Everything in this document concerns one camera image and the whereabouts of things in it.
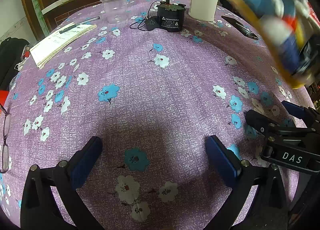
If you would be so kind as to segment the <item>black bag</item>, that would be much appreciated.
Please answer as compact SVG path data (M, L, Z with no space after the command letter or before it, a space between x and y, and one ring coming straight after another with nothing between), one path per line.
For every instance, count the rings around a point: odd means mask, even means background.
M1 90L8 90L11 80L18 74L16 64L22 61L22 54L29 41L18 38L7 38L0 48L0 85Z

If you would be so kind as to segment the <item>eyeglasses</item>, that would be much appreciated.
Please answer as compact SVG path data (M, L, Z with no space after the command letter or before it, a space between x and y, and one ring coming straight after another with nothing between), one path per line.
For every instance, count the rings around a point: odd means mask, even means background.
M3 145L1 148L1 156L2 156L1 174L5 174L9 170L9 147L7 145L7 138L10 131L11 114L7 110L5 110L2 104L1 104L1 111L4 114Z

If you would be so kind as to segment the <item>clear plastic cup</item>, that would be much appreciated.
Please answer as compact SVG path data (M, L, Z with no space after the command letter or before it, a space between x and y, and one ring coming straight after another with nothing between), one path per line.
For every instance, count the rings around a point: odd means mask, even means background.
M127 0L101 0L100 2L109 24L118 24L128 19Z

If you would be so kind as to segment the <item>white plastic jar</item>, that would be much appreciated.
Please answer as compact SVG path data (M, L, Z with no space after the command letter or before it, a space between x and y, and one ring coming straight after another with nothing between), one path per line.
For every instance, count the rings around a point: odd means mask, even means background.
M218 0L190 0L188 14L200 21L213 21Z

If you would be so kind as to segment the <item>yellow cardboard box tray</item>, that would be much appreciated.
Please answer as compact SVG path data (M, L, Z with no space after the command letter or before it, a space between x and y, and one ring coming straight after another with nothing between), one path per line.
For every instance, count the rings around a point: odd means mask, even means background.
M228 0L260 33L293 89L319 80L319 20L308 0Z

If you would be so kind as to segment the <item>black power adapter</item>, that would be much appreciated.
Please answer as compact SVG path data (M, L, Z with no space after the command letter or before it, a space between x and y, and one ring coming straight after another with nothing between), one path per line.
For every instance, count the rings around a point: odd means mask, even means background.
M156 28L159 28L158 18L156 16L146 19L144 23L147 31L152 31Z

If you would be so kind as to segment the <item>black smartphone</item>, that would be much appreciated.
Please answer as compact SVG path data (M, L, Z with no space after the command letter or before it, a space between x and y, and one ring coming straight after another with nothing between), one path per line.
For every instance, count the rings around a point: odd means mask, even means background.
M249 28L246 28L242 23L240 23L236 19L227 16L222 16L222 19L227 21L227 23L231 24L234 28L236 28L242 35L246 36L247 38L259 40L259 37L256 34L254 34Z

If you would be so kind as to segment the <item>white paper notebook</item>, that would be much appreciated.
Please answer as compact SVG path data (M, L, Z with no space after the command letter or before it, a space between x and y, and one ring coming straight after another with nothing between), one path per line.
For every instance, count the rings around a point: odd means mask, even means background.
M39 69L42 69L60 50L97 27L96 24L79 25L63 34L59 33L59 31L73 24L70 23L54 31L30 49L30 54Z

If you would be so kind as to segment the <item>purple floral tablecloth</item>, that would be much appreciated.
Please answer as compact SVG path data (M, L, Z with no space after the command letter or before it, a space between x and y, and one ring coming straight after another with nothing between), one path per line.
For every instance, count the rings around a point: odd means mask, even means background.
M219 7L209 23L185 17L178 33L130 28L157 3L128 0L127 21L99 21L42 69L25 62L4 105L11 123L1 209L14 224L30 166L52 167L98 136L103 152L78 193L104 228L203 229L229 194L205 138L216 135L264 167L263 137L245 112L303 126L282 101L312 106L307 90L287 85L264 41L223 20L228 10Z

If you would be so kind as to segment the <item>black cylindrical motor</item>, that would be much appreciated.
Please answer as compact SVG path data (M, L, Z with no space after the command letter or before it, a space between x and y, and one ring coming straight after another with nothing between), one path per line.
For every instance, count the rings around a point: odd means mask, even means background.
M157 6L157 21L161 29L180 32L183 29L185 4L172 4L165 0Z

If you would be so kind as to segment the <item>black pen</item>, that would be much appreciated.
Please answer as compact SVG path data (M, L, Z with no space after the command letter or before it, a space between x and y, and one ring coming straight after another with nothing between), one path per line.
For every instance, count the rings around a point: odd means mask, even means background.
M91 19L86 19L86 20L84 20L84 21L82 21L82 22L79 22L79 23L76 23L76 24L73 24L73 25L71 25L71 26L69 26L69 27L66 27L66 28L64 28L63 30L61 30L61 31L59 31L59 33L60 34L63 34L63 33L65 33L65 32L67 32L67 31L69 31L69 30L72 30L73 28L75 28L75 27L78 27L79 25L91 25L91 23L93 22L93 21L97 21L97 20L99 20L100 19L100 17L99 16L97 16L97 17L94 17L94 18L91 18Z

